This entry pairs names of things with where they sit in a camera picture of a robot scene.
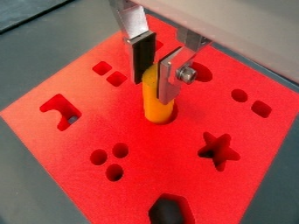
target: rectangular hole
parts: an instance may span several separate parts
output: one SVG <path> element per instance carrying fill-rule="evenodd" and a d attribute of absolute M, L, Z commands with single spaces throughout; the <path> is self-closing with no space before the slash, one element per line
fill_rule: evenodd
<path fill-rule="evenodd" d="M 262 117 L 269 118 L 273 109 L 262 101 L 256 101 L 252 107 L 252 110 Z"/>

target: black hole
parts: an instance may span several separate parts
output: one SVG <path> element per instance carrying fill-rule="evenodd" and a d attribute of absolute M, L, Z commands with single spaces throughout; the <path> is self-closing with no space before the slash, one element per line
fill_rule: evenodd
<path fill-rule="evenodd" d="M 154 203 L 149 217 L 151 224 L 196 224 L 188 199 L 168 193 Z"/>

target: cutout slot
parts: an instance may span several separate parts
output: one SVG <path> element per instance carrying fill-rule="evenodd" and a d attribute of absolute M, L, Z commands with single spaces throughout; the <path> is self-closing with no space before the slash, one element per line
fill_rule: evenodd
<path fill-rule="evenodd" d="M 198 151 L 201 158 L 210 158 L 220 172 L 226 169 L 228 160 L 241 160 L 240 154 L 230 148 L 230 134 L 216 137 L 210 132 L 204 133 L 206 146 Z"/>
<path fill-rule="evenodd" d="M 269 118 L 273 112 L 272 107 L 268 104 L 265 104 L 262 101 L 254 102 L 252 110 L 264 118 Z"/>
<path fill-rule="evenodd" d="M 149 217 L 151 224 L 196 224 L 193 210 L 185 197 L 163 194 L 154 203 Z"/>
<path fill-rule="evenodd" d="M 81 119 L 82 113 L 62 94 L 57 94 L 41 106 L 41 111 L 43 113 L 54 109 L 58 110 L 62 115 L 58 129 L 65 131 Z"/>
<path fill-rule="evenodd" d="M 237 102 L 246 102 L 249 100 L 249 94 L 242 89 L 234 89 L 232 91 L 232 97 Z"/>

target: screw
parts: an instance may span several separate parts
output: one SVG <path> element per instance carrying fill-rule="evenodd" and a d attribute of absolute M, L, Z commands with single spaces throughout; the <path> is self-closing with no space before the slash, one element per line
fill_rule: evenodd
<path fill-rule="evenodd" d="M 197 79 L 198 72 L 192 67 L 186 66 L 178 71 L 177 78 L 188 85 L 192 85 Z"/>

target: red surface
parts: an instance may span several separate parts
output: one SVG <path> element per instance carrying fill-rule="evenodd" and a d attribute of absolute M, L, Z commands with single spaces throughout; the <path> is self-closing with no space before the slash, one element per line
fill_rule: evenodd
<path fill-rule="evenodd" d="M 159 59 L 178 46 L 176 30 L 149 20 Z M 197 57 L 201 77 L 177 99 L 177 119 L 151 124 L 121 39 L 118 33 L 98 45 L 2 117 L 93 223 L 149 223 L 169 194 L 186 198 L 196 223 L 240 223 L 298 114 L 298 94 L 209 46 Z M 113 69 L 95 67 L 101 61 Z M 222 153 L 217 167 L 198 156 L 206 145 Z"/>

